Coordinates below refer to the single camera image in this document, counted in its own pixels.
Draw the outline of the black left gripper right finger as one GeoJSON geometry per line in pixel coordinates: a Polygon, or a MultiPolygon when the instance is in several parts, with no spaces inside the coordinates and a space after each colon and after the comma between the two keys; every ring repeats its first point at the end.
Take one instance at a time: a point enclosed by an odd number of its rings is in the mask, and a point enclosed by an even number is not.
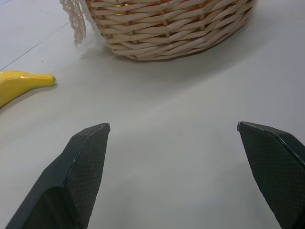
{"type": "Polygon", "coordinates": [[[283,229],[305,227],[305,146],[292,134],[239,122],[253,177],[283,229]]]}

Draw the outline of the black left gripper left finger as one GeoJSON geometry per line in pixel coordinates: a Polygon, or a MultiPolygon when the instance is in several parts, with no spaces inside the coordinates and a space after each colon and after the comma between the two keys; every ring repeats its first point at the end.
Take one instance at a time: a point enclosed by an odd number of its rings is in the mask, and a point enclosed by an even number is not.
{"type": "Polygon", "coordinates": [[[102,123],[72,136],[6,228],[86,229],[102,180],[110,129],[109,123],[102,123]]]}

